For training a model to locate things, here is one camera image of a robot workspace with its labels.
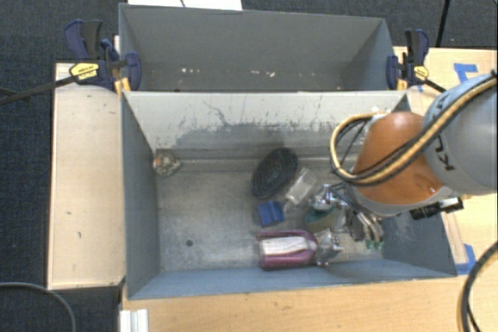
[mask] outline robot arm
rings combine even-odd
[[[331,164],[350,199],[387,217],[461,194],[496,192],[496,75],[439,95],[421,117],[388,114],[370,126],[352,171],[335,152],[344,132],[372,114],[350,117],[331,137]]]

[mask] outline wooden table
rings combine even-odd
[[[396,48],[397,54],[404,49]],[[426,59],[430,78],[443,87],[458,84],[454,64],[496,69],[495,51],[432,49]],[[468,77],[477,75],[468,73]],[[430,96],[436,93],[423,89]],[[462,239],[479,257],[495,240],[496,195],[465,201],[456,219]],[[498,325],[498,261],[482,273],[471,305],[483,331]],[[171,331],[456,331],[465,276],[423,281],[354,285],[239,295],[129,302],[123,308],[149,310],[151,332]]]

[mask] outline gray carpet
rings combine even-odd
[[[103,37],[117,33],[124,0],[0,0],[0,86],[24,90],[52,79],[54,63],[70,58],[62,39],[74,19],[102,19]],[[422,28],[432,44],[444,0],[242,0],[245,9],[384,17],[394,44],[404,29]],[[453,0],[444,46],[496,49],[492,0]],[[51,94],[0,107],[0,281],[45,280],[51,164]],[[78,330],[117,326],[117,289],[64,292]],[[0,330],[69,330],[56,302],[0,290]]]

